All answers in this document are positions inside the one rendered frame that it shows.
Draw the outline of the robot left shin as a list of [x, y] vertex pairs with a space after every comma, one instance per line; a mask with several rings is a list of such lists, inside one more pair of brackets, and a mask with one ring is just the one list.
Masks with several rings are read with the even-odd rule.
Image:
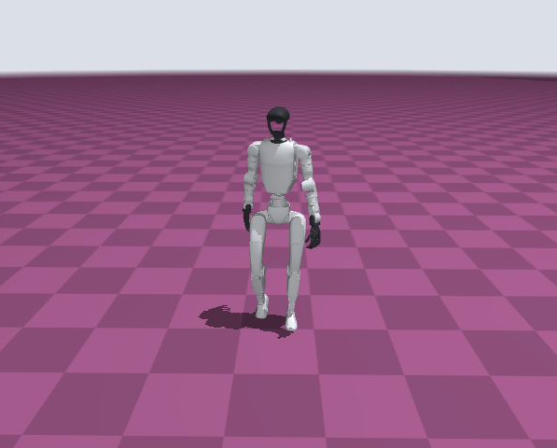
[[288, 311], [294, 315], [295, 302], [299, 294], [299, 278], [300, 272], [292, 272], [291, 276], [287, 277], [287, 297], [288, 297]]

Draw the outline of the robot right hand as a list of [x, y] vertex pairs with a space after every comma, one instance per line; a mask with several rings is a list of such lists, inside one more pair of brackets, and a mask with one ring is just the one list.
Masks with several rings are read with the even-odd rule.
[[244, 224], [246, 229], [249, 231], [249, 227], [250, 227], [250, 223], [249, 223], [249, 213], [252, 212], [251, 210], [251, 204], [247, 204], [245, 206], [245, 210], [243, 209], [244, 212]]

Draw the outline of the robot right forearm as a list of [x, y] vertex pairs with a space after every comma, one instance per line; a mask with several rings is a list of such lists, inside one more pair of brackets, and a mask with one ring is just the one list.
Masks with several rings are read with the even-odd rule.
[[253, 208], [253, 200], [254, 200], [254, 190], [256, 188], [256, 185], [250, 185], [247, 183], [244, 183], [244, 202], [243, 202], [243, 207], [245, 210], [245, 206], [247, 204], [251, 204], [251, 209]]

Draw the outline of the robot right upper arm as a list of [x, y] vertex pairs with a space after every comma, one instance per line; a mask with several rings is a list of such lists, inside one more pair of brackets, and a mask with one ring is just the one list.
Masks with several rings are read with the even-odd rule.
[[259, 161], [258, 149], [261, 142], [262, 141], [256, 141], [247, 148], [248, 172], [244, 176], [244, 183], [250, 185], [256, 185], [256, 183], [258, 182], [258, 176], [257, 176], [258, 161]]

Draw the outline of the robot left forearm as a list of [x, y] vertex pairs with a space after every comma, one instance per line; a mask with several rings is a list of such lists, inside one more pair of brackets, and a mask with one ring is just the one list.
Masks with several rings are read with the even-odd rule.
[[319, 205], [318, 205], [318, 201], [317, 201], [317, 190], [316, 190], [316, 185], [315, 182], [313, 180], [313, 192], [309, 192], [308, 194], [305, 195], [306, 199], [307, 199], [307, 203], [308, 203], [308, 212], [309, 212], [309, 220], [310, 220], [310, 215], [314, 216], [314, 222], [318, 223], [321, 219], [320, 214], [319, 214]]

